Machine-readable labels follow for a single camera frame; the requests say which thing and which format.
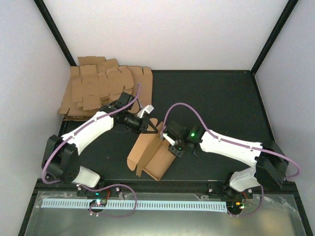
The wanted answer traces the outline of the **brown cardboard box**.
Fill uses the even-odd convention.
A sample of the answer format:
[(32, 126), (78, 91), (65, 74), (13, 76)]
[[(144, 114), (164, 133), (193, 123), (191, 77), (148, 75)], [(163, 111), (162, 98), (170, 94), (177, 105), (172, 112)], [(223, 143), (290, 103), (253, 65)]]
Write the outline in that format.
[(138, 177), (146, 172), (160, 181), (175, 160), (168, 150), (169, 142), (160, 139), (160, 134), (140, 134), (127, 157), (127, 166)]

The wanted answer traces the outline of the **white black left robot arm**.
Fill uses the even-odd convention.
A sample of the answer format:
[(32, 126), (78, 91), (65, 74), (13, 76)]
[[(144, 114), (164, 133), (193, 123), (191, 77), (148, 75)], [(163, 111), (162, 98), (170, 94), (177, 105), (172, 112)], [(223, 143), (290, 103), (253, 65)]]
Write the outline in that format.
[(94, 196), (101, 196), (106, 189), (100, 174), (79, 163), (82, 151), (103, 133), (115, 125), (124, 125), (137, 134), (156, 134), (157, 128), (148, 115), (152, 105), (141, 107), (137, 113), (130, 112), (137, 96), (123, 92), (119, 99), (102, 106), (88, 121), (62, 136), (52, 135), (46, 143), (42, 161), (41, 178), (45, 184), (73, 183), (88, 187)]

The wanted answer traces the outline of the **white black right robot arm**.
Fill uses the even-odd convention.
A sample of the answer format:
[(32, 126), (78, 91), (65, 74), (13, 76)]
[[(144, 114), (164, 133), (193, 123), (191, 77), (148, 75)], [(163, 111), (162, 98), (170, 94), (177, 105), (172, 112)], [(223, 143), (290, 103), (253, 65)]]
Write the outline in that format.
[(246, 164), (246, 169), (231, 172), (226, 178), (221, 192), (229, 198), (259, 186), (266, 190), (280, 190), (283, 186), (288, 161), (273, 154), (273, 147), (263, 150), (259, 142), (234, 139), (200, 126), (186, 128), (175, 121), (163, 128), (161, 137), (169, 142), (168, 151), (179, 158), (200, 149)]

